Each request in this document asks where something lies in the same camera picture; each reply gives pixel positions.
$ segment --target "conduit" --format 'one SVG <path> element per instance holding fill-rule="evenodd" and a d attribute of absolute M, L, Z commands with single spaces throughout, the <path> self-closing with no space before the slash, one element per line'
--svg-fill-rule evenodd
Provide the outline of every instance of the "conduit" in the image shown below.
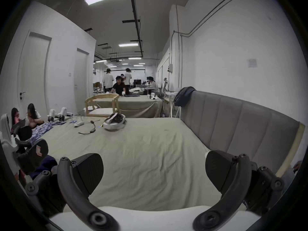
<path fill-rule="evenodd" d="M 224 1 L 226 0 L 222 0 L 220 3 L 218 3 L 218 5 L 216 5 L 205 17 L 202 18 L 201 21 L 198 22 L 198 24 L 189 32 L 189 33 L 182 33 L 182 32 L 178 32 L 178 31 L 173 31 L 172 36 L 171 36 L 171 63 L 172 63 L 172 38 L 174 33 L 178 33 L 179 36 L 181 36 L 181 40 L 183 39 L 183 37 L 189 38 L 191 35 L 193 35 L 206 21 L 208 21 L 214 14 L 216 14 L 219 10 L 221 10 L 224 6 L 226 6 L 229 2 L 233 1 L 230 0 L 227 3 L 225 3 L 224 5 L 222 5 L 218 10 L 216 10 L 210 17 L 208 17 L 210 15 L 210 13 L 212 13 L 219 5 L 221 5 Z M 181 63 L 181 75 L 183 73 L 183 43 L 182 45 L 182 63 Z"/>

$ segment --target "upholstered sofa back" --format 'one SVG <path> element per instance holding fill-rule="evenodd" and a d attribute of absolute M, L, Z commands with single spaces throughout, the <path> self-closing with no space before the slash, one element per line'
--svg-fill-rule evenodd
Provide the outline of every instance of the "upholstered sofa back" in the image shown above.
<path fill-rule="evenodd" d="M 274 173 L 289 154 L 300 125 L 303 126 L 275 110 L 201 91 L 192 93 L 181 119 L 210 150 L 233 155 L 246 153 L 258 167 L 265 165 Z"/>

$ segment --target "person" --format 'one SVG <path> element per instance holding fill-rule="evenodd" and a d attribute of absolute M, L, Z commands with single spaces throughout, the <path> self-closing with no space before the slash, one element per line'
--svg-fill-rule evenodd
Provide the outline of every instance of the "person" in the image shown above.
<path fill-rule="evenodd" d="M 132 78 L 132 74 L 131 74 L 131 70 L 129 68 L 126 69 L 126 73 L 124 74 L 124 84 L 125 84 L 125 89 L 126 89 L 126 95 L 129 95 L 129 86 L 131 83 L 131 78 Z"/>
<path fill-rule="evenodd" d="M 121 74 L 122 82 L 124 83 L 124 74 Z"/>
<path fill-rule="evenodd" d="M 19 119 L 19 112 L 18 109 L 13 108 L 11 111 L 11 116 L 12 116 L 12 128 L 11 128 L 11 134 L 13 134 L 13 126 L 15 124 L 17 124 L 18 122 L 21 121 L 21 119 Z"/>
<path fill-rule="evenodd" d="M 37 125 L 43 124 L 44 120 L 38 111 L 34 108 L 34 105 L 31 103 L 28 105 L 28 113 L 26 114 L 26 124 L 31 128 L 35 128 Z"/>
<path fill-rule="evenodd" d="M 156 82 L 152 76 L 149 77 L 150 87 L 156 88 Z"/>
<path fill-rule="evenodd" d="M 112 89 L 113 81 L 114 81 L 114 78 L 110 72 L 111 72 L 110 68 L 107 68 L 107 73 L 105 74 L 103 78 L 103 87 L 105 91 L 109 91 L 109 92 Z"/>
<path fill-rule="evenodd" d="M 117 76 L 116 83 L 113 85 L 111 93 L 117 93 L 122 96 L 122 94 L 125 93 L 125 87 L 125 84 L 122 82 L 122 77 Z"/>

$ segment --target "table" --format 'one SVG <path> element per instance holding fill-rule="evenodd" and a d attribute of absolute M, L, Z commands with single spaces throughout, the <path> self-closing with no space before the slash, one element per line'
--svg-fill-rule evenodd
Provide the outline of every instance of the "table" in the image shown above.
<path fill-rule="evenodd" d="M 95 99 L 99 108 L 112 107 L 111 98 Z M 119 97 L 121 113 L 129 118 L 154 118 L 160 117 L 163 107 L 161 99 L 150 99 L 146 95 L 139 97 Z"/>
<path fill-rule="evenodd" d="M 177 92 L 170 92 L 170 91 L 166 91 L 165 95 L 169 96 L 169 102 L 170 102 L 170 117 L 172 117 L 172 108 L 174 107 L 173 104 L 173 100 L 175 98 L 175 96 L 177 95 Z M 181 118 L 181 107 L 178 108 L 175 116 L 177 116 L 178 111 L 180 110 L 180 118 Z"/>
<path fill-rule="evenodd" d="M 149 94 L 149 90 L 155 90 L 155 87 L 146 87 L 145 89 L 148 91 Z"/>

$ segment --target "white door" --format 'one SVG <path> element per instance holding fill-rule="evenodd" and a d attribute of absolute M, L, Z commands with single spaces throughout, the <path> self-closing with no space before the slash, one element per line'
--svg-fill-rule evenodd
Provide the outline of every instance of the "white door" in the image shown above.
<path fill-rule="evenodd" d="M 76 110 L 78 113 L 83 111 L 84 102 L 87 98 L 87 63 L 88 54 L 77 49 L 74 68 L 74 93 Z"/>
<path fill-rule="evenodd" d="M 30 103 L 47 120 L 45 72 L 51 38 L 31 32 L 22 48 L 18 69 L 19 113 L 25 118 Z"/>

